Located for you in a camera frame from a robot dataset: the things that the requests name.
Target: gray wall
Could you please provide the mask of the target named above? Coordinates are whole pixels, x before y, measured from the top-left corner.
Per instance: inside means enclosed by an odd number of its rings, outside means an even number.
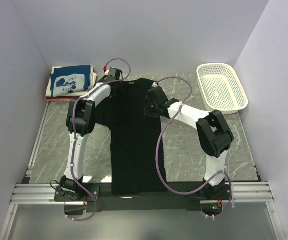
[[[9,0],[0,0],[0,229],[45,108],[49,70]]]
[[[268,3],[12,1],[49,68],[90,63],[102,71],[108,60],[120,57],[134,73],[196,73],[209,62],[233,66]]]
[[[249,99],[248,142],[288,236],[288,1],[269,2],[235,69]]]

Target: plastic laundry basket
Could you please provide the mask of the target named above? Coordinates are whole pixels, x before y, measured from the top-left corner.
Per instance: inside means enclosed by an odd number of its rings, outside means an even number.
[[[249,100],[235,70],[224,63],[203,64],[197,68],[198,86],[208,111],[234,114],[246,108]]]

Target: gray marble tabletop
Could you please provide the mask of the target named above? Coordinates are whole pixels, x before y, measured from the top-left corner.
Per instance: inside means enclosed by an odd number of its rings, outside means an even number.
[[[139,78],[158,81],[170,74],[131,74],[128,81]],[[186,104],[206,110],[200,93],[196,74],[176,74],[189,81],[193,86],[193,94]],[[160,84],[169,99],[182,100],[189,93],[189,86],[178,79],[169,79]],[[32,171],[30,184],[48,184],[52,180],[60,180],[69,155],[69,132],[66,127],[68,102],[51,102],[45,116],[43,131],[40,136],[38,151]],[[226,158],[227,171],[233,181],[257,181],[257,171],[243,130],[238,113],[225,115],[225,119],[233,132],[234,142],[231,144]],[[162,127],[168,119],[162,118]],[[175,121],[163,136],[164,164],[169,182],[201,181],[206,171],[206,154],[200,146],[195,129]],[[96,124],[90,135],[84,157],[84,175],[94,183],[112,181],[111,170],[111,135],[110,130]]]

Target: folded towel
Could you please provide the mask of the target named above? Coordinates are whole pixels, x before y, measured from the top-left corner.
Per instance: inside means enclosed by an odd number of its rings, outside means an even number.
[[[59,97],[87,90],[90,85],[90,77],[90,65],[55,68],[50,75],[51,96]]]
[[[52,69],[52,73],[51,74],[54,74],[55,73],[55,70],[56,69],[60,69],[60,68],[64,68],[62,66],[53,66],[53,69]],[[82,91],[73,91],[72,93],[69,93],[69,92],[62,92],[62,94],[60,95],[61,97],[65,96],[65,97],[74,97],[74,96],[83,96],[84,94],[86,94],[90,89],[92,89],[95,84],[96,84],[96,79],[97,79],[97,74],[94,72],[94,68],[91,66],[90,67],[90,86],[88,86],[88,88],[86,90],[82,90]],[[46,89],[46,98],[52,98],[52,78],[50,77],[49,78],[49,81],[48,81],[48,86],[47,86],[47,89]]]

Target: black t-shirt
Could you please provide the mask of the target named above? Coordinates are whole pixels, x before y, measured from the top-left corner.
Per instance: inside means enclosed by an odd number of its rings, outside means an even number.
[[[96,123],[111,131],[113,194],[166,191],[155,163],[161,119],[144,116],[147,92],[153,83],[144,78],[124,81],[125,93],[108,97],[96,107]],[[158,159],[166,181],[163,141]]]

